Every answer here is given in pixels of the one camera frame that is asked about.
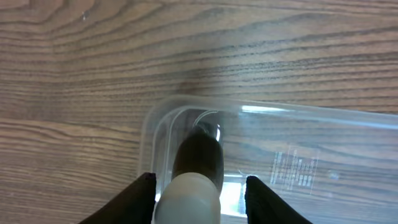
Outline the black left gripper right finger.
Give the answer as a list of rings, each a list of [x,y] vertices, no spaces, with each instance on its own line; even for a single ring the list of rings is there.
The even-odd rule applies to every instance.
[[[246,179],[248,224],[312,224],[256,176]]]

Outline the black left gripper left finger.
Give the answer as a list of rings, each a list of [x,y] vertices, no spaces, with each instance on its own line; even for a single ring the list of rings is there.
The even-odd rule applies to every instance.
[[[146,172],[80,224],[151,224],[156,175]]]

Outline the dark bottle white cap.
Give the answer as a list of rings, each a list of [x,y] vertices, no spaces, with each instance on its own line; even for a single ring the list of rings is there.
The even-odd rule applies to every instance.
[[[160,195],[155,223],[219,224],[224,159],[220,127],[201,121],[178,147],[171,182]]]

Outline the clear plastic container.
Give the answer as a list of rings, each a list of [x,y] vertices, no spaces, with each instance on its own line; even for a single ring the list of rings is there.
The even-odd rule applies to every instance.
[[[198,124],[223,148],[221,222],[246,223],[246,178],[256,176],[312,223],[397,222],[397,116],[176,95],[144,120],[139,174],[172,179],[179,145]]]

